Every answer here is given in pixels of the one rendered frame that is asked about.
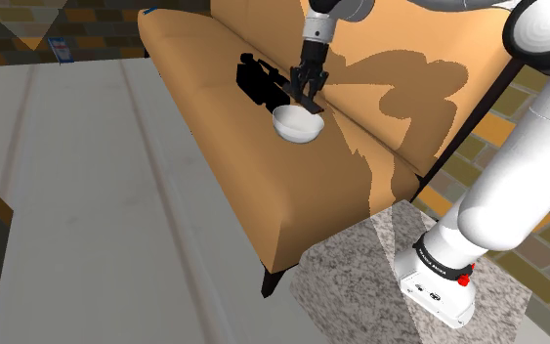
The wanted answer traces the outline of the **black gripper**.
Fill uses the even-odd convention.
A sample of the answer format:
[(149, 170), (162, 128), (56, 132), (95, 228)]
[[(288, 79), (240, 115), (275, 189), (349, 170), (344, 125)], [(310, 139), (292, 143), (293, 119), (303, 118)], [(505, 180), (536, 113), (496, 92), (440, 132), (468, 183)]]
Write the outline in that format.
[(290, 68), (290, 90), (293, 97), (303, 95), (303, 79), (308, 79), (308, 98), (313, 99), (322, 90), (329, 73), (323, 69), (328, 53), (325, 43), (304, 40), (299, 66)]

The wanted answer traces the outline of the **black flat rectangular device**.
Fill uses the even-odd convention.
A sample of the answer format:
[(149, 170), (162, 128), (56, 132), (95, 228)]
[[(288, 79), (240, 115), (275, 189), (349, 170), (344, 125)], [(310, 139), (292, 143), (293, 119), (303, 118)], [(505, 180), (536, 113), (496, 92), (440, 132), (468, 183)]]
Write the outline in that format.
[(300, 95), (295, 94), (289, 82), (284, 83), (281, 86), (281, 88), (286, 94), (288, 94), (294, 100), (295, 103), (302, 106), (309, 113), (318, 114), (323, 112), (323, 108), (319, 104), (317, 104), (313, 99), (309, 98), (304, 94), (300, 94)]

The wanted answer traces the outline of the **white bowl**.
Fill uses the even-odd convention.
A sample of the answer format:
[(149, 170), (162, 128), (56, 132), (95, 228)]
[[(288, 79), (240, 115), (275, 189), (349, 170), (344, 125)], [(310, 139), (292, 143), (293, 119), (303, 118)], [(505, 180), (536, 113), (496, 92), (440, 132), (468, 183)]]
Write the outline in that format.
[(311, 114), (303, 107), (283, 105), (273, 111), (273, 126), (285, 141), (306, 144), (319, 135), (324, 121), (318, 114)]

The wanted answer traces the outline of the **orange sofa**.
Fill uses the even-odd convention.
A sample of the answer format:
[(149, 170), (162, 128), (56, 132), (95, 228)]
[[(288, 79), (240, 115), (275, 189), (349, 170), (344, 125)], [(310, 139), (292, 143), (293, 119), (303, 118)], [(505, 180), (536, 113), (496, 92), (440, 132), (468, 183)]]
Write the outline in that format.
[(312, 245), (412, 199), (518, 72), (508, 11), (434, 12), (375, 0), (339, 21), (316, 100), (324, 127), (288, 143), (236, 84), (248, 53), (287, 74), (299, 63), (309, 0), (211, 0), (209, 16), (158, 8), (140, 37), (265, 267), (265, 288)]

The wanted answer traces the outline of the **grey speckled robot stand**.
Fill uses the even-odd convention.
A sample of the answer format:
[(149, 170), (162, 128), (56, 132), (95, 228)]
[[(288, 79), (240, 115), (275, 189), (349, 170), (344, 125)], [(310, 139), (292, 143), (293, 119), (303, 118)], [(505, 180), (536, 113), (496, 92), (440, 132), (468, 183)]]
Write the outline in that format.
[(434, 223), (400, 201), (303, 253), (290, 291), (329, 344), (514, 344), (531, 292), (486, 258), (464, 326), (450, 328), (400, 291), (394, 258)]

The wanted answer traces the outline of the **blue and white wall picture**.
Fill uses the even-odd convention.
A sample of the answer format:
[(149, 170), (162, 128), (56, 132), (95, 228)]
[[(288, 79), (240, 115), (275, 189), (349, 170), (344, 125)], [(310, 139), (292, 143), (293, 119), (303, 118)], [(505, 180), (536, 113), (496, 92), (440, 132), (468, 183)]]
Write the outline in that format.
[(70, 64), (74, 62), (70, 49), (62, 37), (50, 37), (48, 43), (59, 64)]

